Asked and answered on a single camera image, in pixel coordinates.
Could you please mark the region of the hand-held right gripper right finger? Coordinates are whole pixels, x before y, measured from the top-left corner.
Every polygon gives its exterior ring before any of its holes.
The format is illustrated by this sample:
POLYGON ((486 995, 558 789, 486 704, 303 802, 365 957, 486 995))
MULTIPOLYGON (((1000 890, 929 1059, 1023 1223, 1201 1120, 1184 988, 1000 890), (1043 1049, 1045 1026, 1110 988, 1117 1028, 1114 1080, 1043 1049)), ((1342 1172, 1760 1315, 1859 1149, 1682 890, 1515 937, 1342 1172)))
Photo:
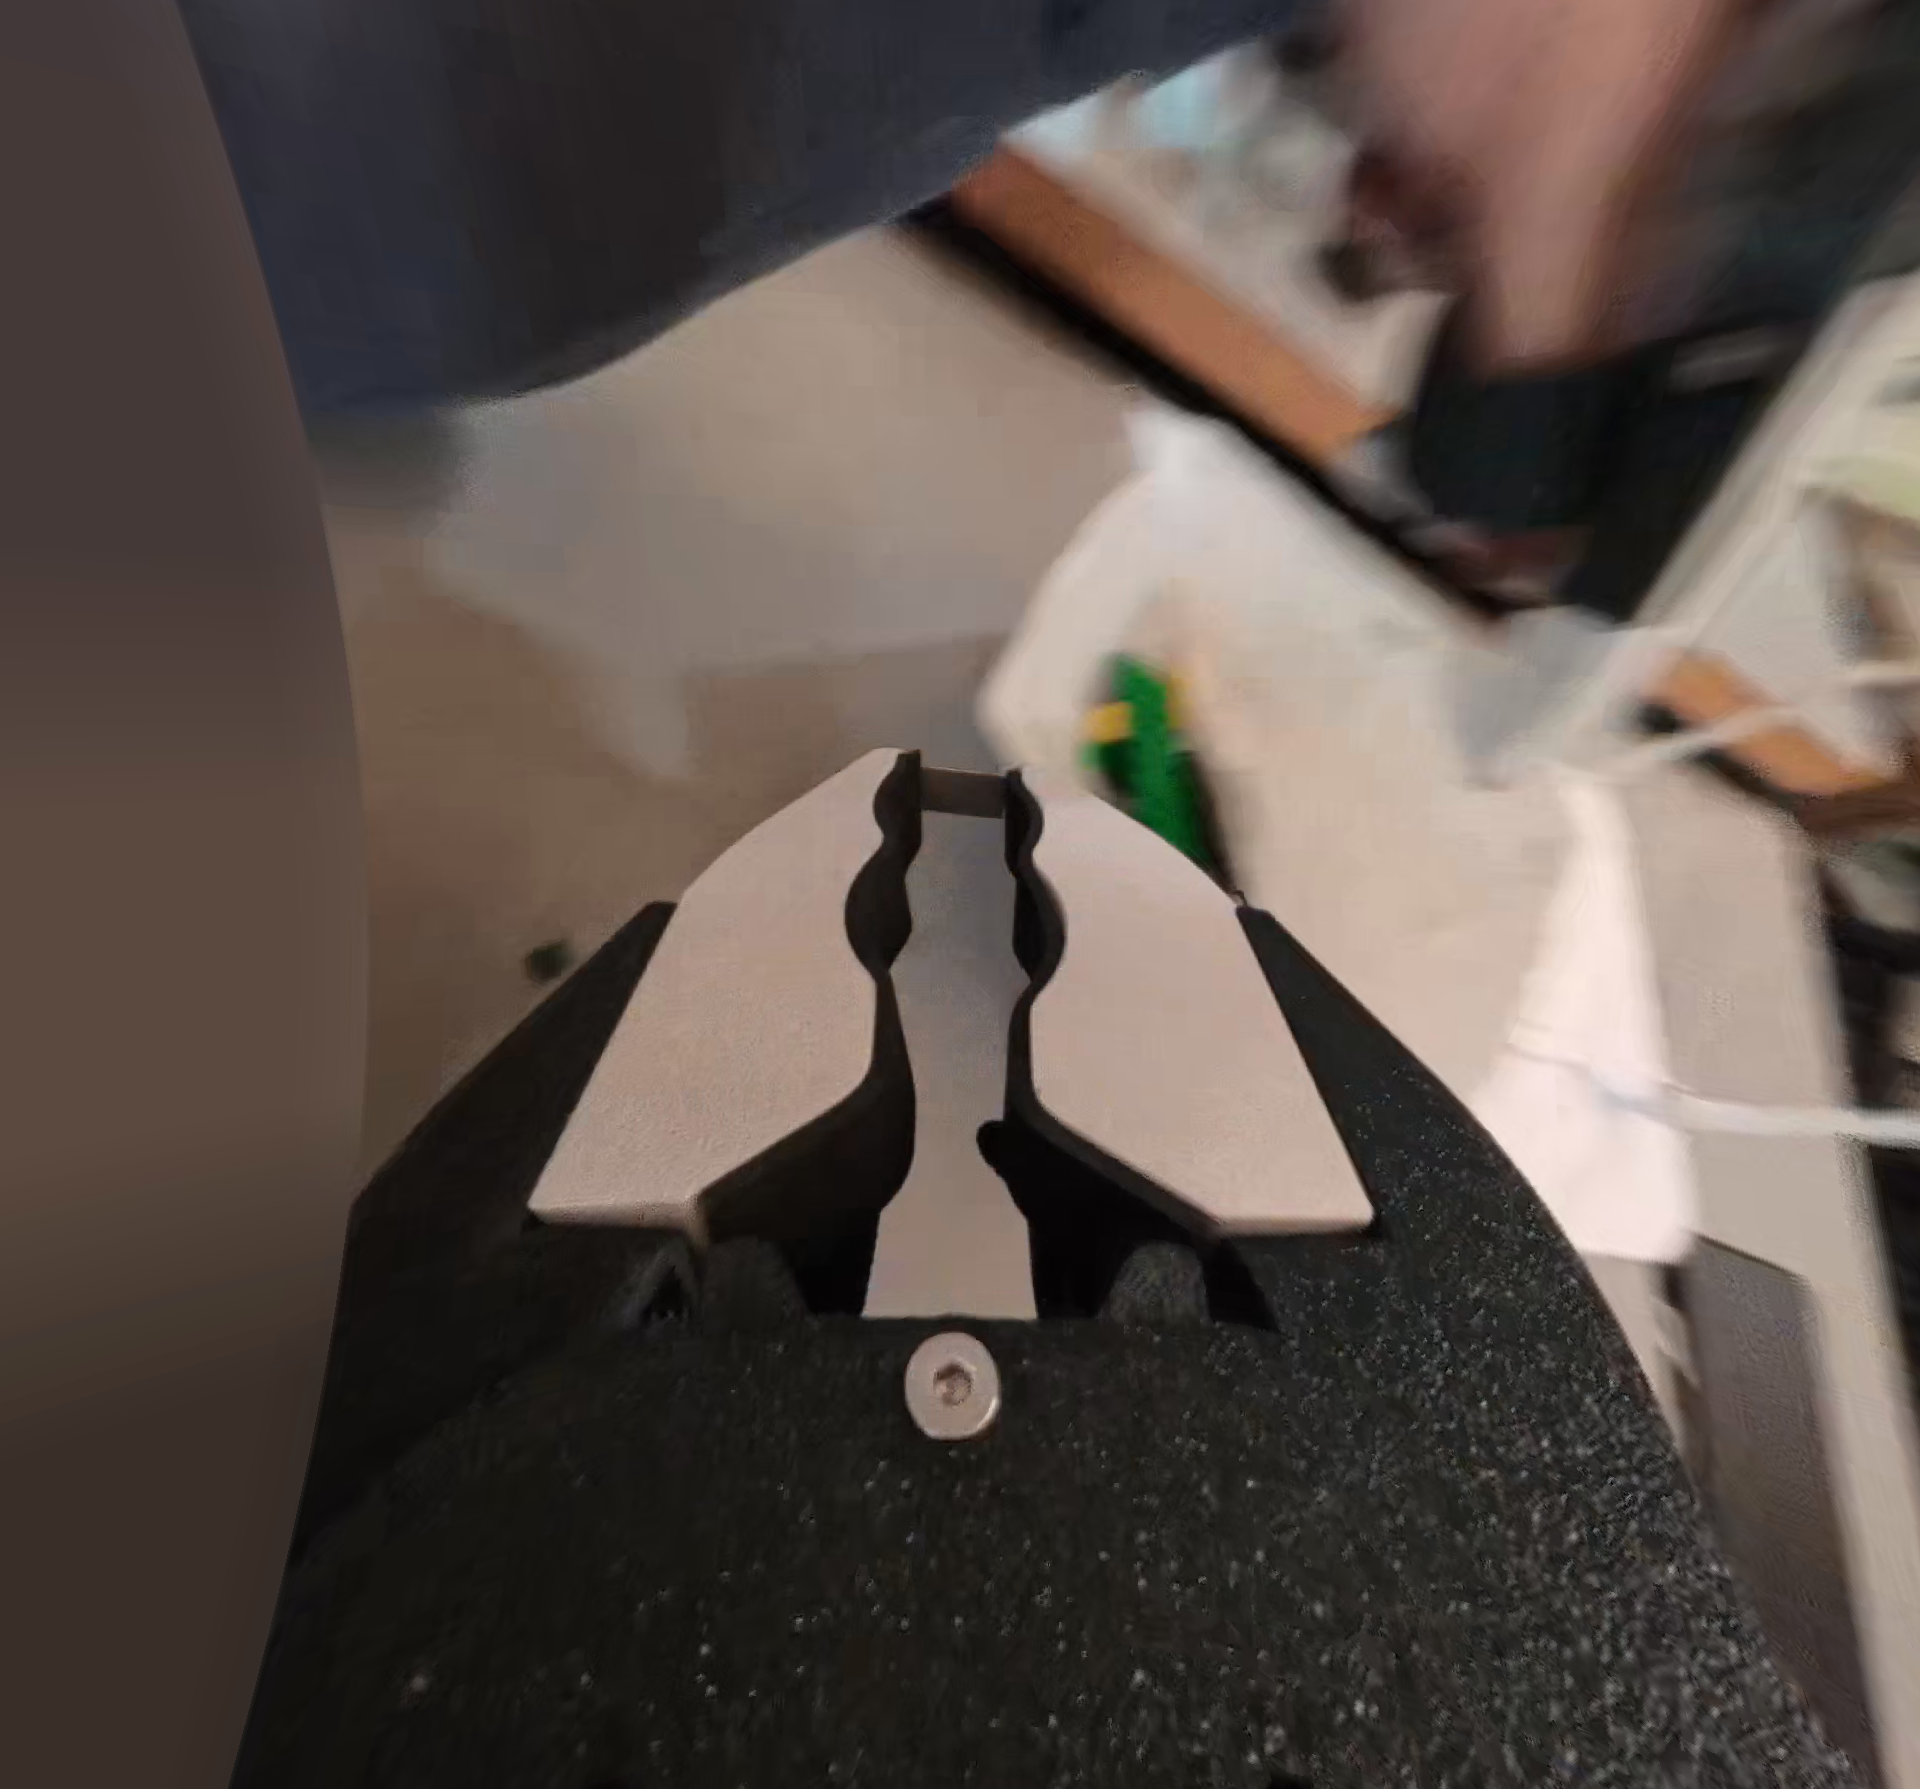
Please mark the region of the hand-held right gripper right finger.
POLYGON ((1376 1205, 1249 914, 1078 784, 1003 785, 1025 986, 980 1151, 1021 1212, 1036 1312, 1106 1317, 1146 1270, 1175 1317, 1264 1323, 1246 1248, 1363 1243, 1376 1205))

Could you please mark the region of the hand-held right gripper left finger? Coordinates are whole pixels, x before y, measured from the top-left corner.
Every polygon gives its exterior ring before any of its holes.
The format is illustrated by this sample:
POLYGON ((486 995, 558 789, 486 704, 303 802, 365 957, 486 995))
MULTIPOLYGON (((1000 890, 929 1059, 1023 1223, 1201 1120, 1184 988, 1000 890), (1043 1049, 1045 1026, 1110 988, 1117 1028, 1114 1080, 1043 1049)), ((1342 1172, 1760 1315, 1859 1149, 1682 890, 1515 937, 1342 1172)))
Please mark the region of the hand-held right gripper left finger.
POLYGON ((893 968, 913 934, 920 756, 869 753, 670 907, 529 1198, 553 1227, 770 1245, 817 1314, 864 1312, 911 1172, 893 968))

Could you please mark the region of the white torn paper bag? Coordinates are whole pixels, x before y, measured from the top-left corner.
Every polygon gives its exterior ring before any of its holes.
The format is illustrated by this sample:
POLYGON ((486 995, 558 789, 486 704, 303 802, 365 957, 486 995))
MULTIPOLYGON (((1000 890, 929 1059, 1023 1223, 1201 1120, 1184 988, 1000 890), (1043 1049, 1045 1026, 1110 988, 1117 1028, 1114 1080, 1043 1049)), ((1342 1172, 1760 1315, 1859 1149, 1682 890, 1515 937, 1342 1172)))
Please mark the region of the white torn paper bag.
POLYGON ((1591 1257, 1678 1265, 1695 1156, 1620 785, 1470 749, 1486 650, 1235 433, 1128 420, 978 699, 998 760, 1090 780, 1126 652, 1170 670, 1228 860, 1463 1100, 1591 1257))

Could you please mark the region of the green building brick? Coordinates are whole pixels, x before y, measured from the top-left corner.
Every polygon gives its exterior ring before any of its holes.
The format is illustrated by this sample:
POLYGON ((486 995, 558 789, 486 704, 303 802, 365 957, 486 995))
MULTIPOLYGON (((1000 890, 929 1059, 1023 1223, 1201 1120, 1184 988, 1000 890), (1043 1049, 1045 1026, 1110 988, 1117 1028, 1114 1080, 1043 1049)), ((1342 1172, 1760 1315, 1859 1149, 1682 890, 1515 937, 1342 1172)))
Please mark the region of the green building brick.
POLYGON ((1099 793, 1211 881, 1230 874, 1211 789, 1188 731, 1188 691, 1170 666, 1119 652, 1083 713, 1079 755, 1099 793))

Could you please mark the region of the person's left forearm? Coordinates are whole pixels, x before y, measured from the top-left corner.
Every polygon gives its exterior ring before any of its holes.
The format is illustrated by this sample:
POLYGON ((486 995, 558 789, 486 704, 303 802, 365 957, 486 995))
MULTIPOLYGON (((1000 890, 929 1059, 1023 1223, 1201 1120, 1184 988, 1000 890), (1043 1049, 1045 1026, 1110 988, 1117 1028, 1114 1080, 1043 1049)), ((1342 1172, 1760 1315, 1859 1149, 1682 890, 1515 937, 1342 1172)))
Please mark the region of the person's left forearm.
POLYGON ((301 413, 589 375, 1302 0, 178 0, 301 413))

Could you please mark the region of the grey desk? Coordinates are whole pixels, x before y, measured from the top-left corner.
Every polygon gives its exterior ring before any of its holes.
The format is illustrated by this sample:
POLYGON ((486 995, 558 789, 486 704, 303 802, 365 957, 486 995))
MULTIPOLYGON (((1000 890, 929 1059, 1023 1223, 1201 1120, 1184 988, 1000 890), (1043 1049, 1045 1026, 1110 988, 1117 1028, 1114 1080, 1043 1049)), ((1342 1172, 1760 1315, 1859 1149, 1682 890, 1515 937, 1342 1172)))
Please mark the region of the grey desk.
MULTIPOLYGON (((920 241, 877 232, 725 297, 594 377, 504 405, 314 429, 365 776, 379 1167, 535 1008, 526 952, 587 961, 645 903, 875 749, 985 771, 976 697, 1076 528, 1132 472, 1144 391, 920 241)), ((1628 717, 1564 724, 1514 776, 1628 717)), ((1812 861, 1707 773, 1628 787, 1671 1064, 1734 1095, 1838 1091, 1812 861)), ((974 1147, 1021 970, 1002 831, 938 818, 900 1011, 911 1176, 868 1312, 1032 1317, 1020 1212, 974 1147)), ((1865 1151, 1702 1140, 1700 1221, 1800 1270, 1838 1498, 1917 1496, 1917 1413, 1865 1151)))

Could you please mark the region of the person's left hand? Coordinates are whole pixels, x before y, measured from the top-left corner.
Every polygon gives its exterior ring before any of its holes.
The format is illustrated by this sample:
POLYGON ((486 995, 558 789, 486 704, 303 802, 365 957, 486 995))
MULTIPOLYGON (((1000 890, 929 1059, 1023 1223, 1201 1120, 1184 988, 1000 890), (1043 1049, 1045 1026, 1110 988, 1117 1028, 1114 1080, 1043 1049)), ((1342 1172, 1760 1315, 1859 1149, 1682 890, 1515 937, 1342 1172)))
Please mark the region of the person's left hand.
POLYGON ((1604 353, 1635 232, 1753 0, 1340 0, 1351 239, 1488 375, 1604 353))

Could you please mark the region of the wooden shelf edge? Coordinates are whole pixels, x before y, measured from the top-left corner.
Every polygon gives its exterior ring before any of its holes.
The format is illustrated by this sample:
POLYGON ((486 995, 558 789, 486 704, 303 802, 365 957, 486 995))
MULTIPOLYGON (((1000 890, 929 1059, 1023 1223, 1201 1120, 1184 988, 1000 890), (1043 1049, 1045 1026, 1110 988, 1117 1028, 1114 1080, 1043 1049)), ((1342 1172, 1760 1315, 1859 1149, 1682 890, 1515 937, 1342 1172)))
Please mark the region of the wooden shelf edge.
POLYGON ((1260 319, 1242 297, 1020 149, 998 149, 964 178, 945 208, 964 237, 991 244, 1045 293, 1166 366, 1217 413, 1318 467, 1394 415, 1336 377, 1300 337, 1260 319))

